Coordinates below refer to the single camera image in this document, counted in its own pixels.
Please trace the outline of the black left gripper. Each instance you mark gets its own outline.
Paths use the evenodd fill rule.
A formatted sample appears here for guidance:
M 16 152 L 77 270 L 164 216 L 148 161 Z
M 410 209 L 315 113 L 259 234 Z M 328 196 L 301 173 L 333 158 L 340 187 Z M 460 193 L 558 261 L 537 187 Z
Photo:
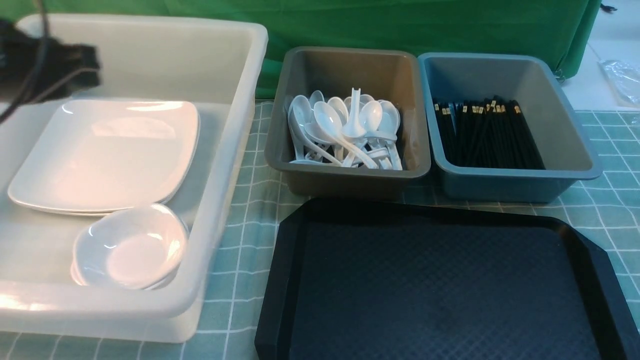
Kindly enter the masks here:
M 16 98 L 23 82 L 32 73 L 41 45 L 38 36 L 18 29 L 7 19 L 1 20 L 0 98 Z M 98 49 L 92 45 L 64 43 L 50 37 L 48 50 L 38 79 L 27 92 L 25 103 L 61 100 L 76 92 L 101 86 Z

